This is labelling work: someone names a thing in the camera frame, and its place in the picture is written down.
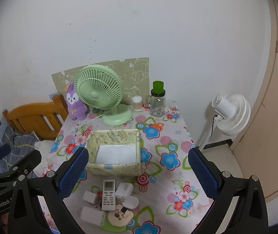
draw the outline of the green fan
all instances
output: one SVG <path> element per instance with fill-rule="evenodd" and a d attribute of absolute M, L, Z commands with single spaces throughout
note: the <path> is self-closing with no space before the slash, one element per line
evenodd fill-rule
<path fill-rule="evenodd" d="M 123 97 L 120 77 L 106 66 L 84 67 L 76 76 L 75 91 L 87 105 L 110 110 L 103 114 L 103 121 L 108 125 L 121 125 L 132 117 L 130 107 L 120 104 Z"/>

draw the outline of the scissors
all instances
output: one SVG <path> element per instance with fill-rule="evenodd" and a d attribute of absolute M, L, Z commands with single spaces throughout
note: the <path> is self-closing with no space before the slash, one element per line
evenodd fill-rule
<path fill-rule="evenodd" d="M 143 125 L 149 126 L 149 127 L 153 127 L 155 129 L 157 129 L 159 132 L 163 130 L 163 126 L 164 126 L 163 123 L 152 123 L 152 124 L 142 123 L 142 122 L 140 122 L 140 123 Z"/>

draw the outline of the wooden bed frame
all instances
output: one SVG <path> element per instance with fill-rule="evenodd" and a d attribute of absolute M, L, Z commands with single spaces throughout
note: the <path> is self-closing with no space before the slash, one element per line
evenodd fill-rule
<path fill-rule="evenodd" d="M 62 124 L 57 117 L 60 114 L 63 121 L 68 116 L 68 107 L 61 94 L 52 97 L 49 103 L 34 103 L 19 106 L 11 112 L 4 111 L 3 115 L 8 124 L 20 133 L 36 132 L 43 140 L 55 140 Z M 44 116 L 51 124 L 52 130 Z"/>

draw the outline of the fan base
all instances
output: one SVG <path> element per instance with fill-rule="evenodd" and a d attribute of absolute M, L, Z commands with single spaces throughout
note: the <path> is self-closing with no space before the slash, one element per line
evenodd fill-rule
<path fill-rule="evenodd" d="M 104 123 L 117 126 L 122 125 L 130 120 L 132 117 L 132 110 L 129 105 L 118 104 L 113 107 L 109 112 L 102 116 L 102 120 Z"/>

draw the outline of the plaid blanket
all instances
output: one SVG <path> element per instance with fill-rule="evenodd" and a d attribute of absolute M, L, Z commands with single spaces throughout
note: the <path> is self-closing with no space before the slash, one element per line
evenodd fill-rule
<path fill-rule="evenodd" d="M 21 134 L 8 126 L 2 138 L 2 143 L 8 143 L 11 152 L 0 161 L 1 169 L 7 172 L 16 162 L 34 149 L 35 142 L 39 141 L 35 135 Z M 37 177 L 33 172 L 29 173 L 28 178 Z"/>

